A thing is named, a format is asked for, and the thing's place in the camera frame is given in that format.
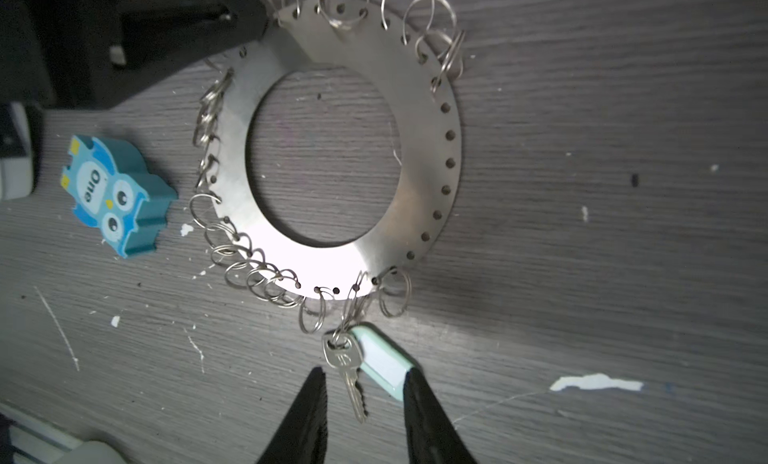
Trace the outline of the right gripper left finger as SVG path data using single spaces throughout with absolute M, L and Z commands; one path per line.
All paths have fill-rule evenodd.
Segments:
M 328 445 L 326 376 L 313 368 L 258 464 L 323 464 Z

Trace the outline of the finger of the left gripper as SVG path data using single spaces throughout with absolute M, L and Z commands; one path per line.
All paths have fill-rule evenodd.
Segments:
M 108 46 L 102 84 L 113 108 L 186 66 L 260 40 L 268 25 L 262 0 L 111 0 L 119 34 Z

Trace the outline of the silver key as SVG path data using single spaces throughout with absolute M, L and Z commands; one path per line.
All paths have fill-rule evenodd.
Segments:
M 345 385 L 355 418 L 365 423 L 364 399 L 357 385 L 359 368 L 363 363 L 359 344 L 351 334 L 342 332 L 325 334 L 322 346 L 326 363 L 338 372 Z

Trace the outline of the mint green key tag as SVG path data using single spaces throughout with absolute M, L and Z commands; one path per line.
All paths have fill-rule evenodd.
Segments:
M 403 402 L 406 376 L 418 366 L 417 362 L 382 331 L 368 323 L 353 326 L 350 333 L 362 352 L 361 369 L 393 399 Z

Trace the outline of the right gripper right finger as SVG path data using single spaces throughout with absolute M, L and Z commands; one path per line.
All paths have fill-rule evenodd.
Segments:
M 403 404 L 410 463 L 476 463 L 417 367 L 406 374 Z

